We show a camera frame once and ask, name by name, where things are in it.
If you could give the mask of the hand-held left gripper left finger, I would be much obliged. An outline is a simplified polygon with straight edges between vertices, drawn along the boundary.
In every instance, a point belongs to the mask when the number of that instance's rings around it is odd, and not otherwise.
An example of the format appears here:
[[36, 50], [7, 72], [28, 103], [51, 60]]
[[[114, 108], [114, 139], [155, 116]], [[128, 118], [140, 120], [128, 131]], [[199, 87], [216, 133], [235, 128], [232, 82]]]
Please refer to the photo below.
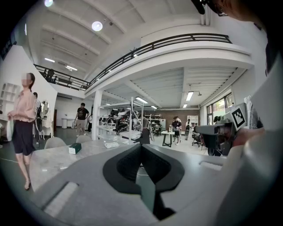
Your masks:
[[136, 179], [141, 163], [141, 145], [137, 144], [108, 159], [103, 166], [103, 176], [116, 191], [140, 195], [142, 192]]

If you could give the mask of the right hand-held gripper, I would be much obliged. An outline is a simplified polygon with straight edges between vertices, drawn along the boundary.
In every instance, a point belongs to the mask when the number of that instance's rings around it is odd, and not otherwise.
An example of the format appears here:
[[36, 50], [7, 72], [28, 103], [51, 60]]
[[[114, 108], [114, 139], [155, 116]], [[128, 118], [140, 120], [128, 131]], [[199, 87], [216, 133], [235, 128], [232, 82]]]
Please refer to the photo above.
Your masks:
[[[246, 126], [246, 107], [234, 106], [213, 125], [195, 126], [194, 132], [200, 134], [202, 144], [208, 149], [209, 155], [228, 155], [236, 138], [237, 131]], [[225, 141], [222, 137], [224, 128], [232, 128], [234, 140]]]

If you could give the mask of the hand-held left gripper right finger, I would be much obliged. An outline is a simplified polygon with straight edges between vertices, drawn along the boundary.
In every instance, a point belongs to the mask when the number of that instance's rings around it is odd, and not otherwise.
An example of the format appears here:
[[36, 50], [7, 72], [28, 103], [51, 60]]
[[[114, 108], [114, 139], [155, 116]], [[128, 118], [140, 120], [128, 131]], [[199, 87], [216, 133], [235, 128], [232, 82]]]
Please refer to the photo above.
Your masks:
[[174, 210], [164, 205], [161, 193], [173, 191], [178, 186], [185, 174], [183, 165], [149, 145], [141, 146], [141, 163], [155, 185], [153, 214], [158, 220], [175, 214]]

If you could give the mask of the person's right hand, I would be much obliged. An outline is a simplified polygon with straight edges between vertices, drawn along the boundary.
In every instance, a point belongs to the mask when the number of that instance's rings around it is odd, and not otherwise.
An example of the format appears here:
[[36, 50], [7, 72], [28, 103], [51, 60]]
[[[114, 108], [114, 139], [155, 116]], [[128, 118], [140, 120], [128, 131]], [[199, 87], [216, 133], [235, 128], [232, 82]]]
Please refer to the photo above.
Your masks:
[[225, 141], [231, 142], [234, 140], [234, 132], [232, 128], [224, 128], [224, 132], [222, 133], [222, 137]]

